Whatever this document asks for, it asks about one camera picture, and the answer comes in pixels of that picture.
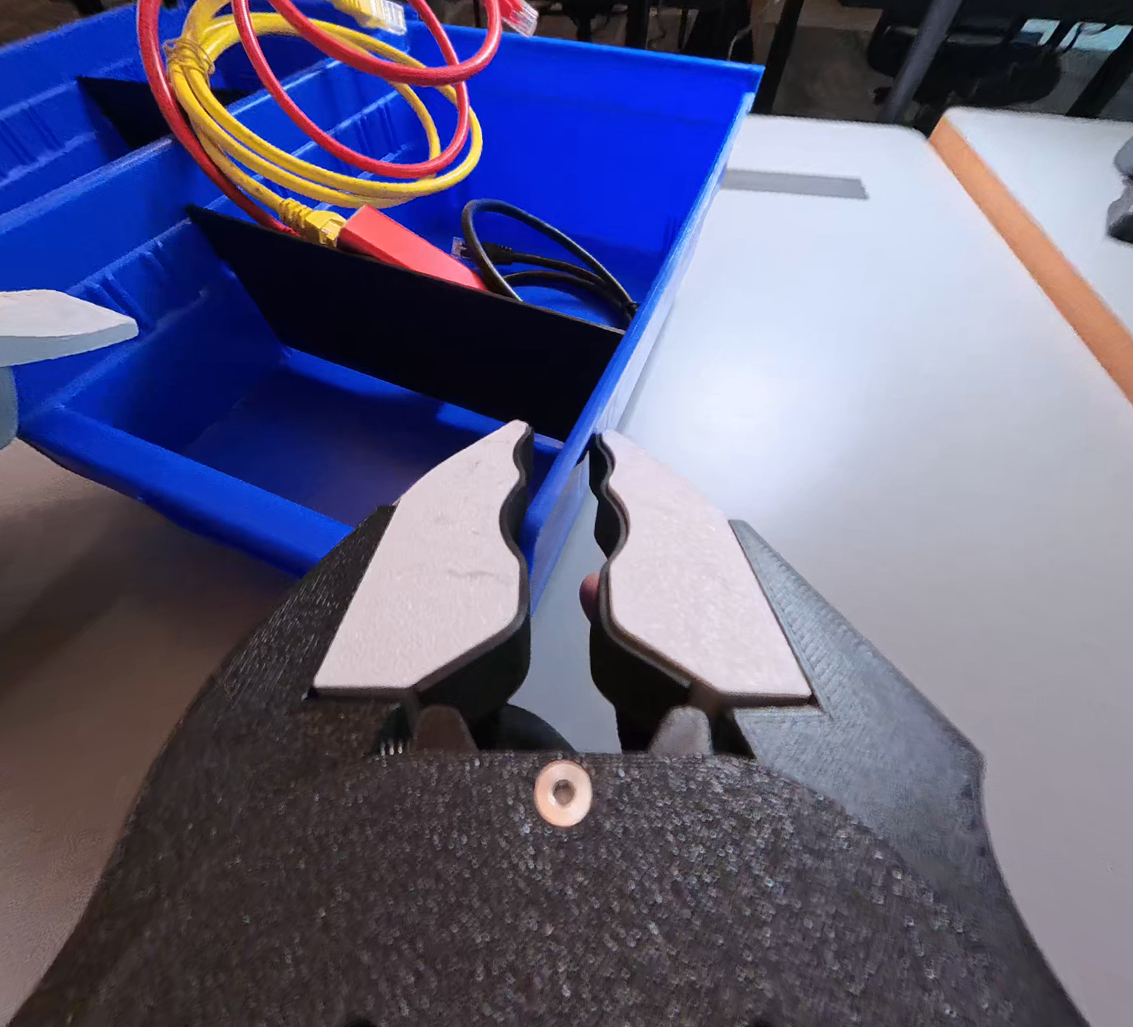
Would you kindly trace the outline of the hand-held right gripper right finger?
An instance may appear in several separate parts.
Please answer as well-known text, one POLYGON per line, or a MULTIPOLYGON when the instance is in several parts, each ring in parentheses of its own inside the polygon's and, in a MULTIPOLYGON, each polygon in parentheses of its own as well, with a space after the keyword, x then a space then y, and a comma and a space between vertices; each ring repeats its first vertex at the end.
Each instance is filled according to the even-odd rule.
POLYGON ((589 448, 594 535, 589 665, 623 752, 647 752, 692 708, 710 742, 738 711, 813 710, 813 684, 732 521, 617 431, 589 448))

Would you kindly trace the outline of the black bin divider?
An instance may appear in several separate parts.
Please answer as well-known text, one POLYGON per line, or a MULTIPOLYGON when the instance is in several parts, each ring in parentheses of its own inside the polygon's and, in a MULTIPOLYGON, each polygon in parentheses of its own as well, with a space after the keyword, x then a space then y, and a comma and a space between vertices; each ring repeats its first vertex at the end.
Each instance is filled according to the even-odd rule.
POLYGON ((207 207, 188 217, 276 341, 565 441, 621 343, 617 330, 288 238, 207 207))
POLYGON ((172 135, 150 85, 85 76, 77 84, 130 152, 172 135))

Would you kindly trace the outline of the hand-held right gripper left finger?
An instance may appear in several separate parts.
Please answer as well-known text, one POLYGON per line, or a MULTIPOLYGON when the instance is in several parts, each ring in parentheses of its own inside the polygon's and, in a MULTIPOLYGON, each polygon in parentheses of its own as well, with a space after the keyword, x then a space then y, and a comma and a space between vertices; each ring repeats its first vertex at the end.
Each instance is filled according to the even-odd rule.
POLYGON ((509 421, 377 514, 339 606, 320 621, 312 701, 369 713, 366 749, 410 749, 431 713, 474 745, 531 667, 531 572, 519 531, 533 428, 509 421))

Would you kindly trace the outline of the blue plastic bin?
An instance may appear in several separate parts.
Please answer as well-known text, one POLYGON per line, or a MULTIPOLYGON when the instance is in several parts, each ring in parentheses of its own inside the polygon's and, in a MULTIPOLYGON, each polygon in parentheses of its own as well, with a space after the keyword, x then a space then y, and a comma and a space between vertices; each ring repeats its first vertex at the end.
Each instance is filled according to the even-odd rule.
MULTIPOLYGON (((617 330, 604 303, 576 290, 519 288, 525 303, 622 336, 569 438, 533 430, 520 546, 536 592, 582 503, 590 438, 617 427, 659 338, 761 74, 505 35, 469 83, 479 164, 453 189, 389 212, 449 252, 467 202, 505 201, 579 243, 638 304, 617 330)), ((303 575, 377 506, 504 421, 279 343, 188 207, 252 220, 228 200, 185 200, 174 143, 2 215, 3 290, 71 292, 138 326, 107 350, 18 367, 22 439, 187 529, 303 575)))
MULTIPOLYGON (((2 46, 2 213, 49 196, 63 185, 84 180, 107 165, 118 165, 130 152, 77 78, 137 80, 150 85, 140 63, 136 8, 123 5, 2 46)), ((411 108, 381 80, 364 76, 323 56, 299 37, 262 34, 261 46, 276 78, 293 94, 304 113, 350 148, 373 158, 410 160, 425 138, 411 108)), ((258 76, 235 39, 219 58, 212 78, 224 107, 237 107, 242 121, 281 148, 317 165, 347 172, 334 158, 315 148, 274 100, 263 93, 258 76)), ((170 137, 160 142, 170 141, 170 137)), ((218 188, 173 144, 174 183, 188 186, 185 200, 229 209, 218 188)))

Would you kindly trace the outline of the black office chair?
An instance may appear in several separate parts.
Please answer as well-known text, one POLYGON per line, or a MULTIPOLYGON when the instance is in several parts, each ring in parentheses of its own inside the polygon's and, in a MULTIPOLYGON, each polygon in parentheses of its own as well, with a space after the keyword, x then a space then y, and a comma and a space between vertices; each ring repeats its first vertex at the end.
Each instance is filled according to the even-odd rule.
POLYGON ((1023 22, 979 19, 949 31, 913 100, 921 107, 1011 107, 1047 97, 1060 80, 1064 50, 1023 22))

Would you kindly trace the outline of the grey tape strip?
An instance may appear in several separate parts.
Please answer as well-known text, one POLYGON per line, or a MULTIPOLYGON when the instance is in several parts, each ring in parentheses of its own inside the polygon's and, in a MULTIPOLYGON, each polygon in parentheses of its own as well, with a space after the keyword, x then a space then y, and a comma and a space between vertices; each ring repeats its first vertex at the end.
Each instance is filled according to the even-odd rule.
POLYGON ((834 173, 729 169, 722 176, 721 188, 795 197, 869 200, 869 193, 861 179, 834 173))

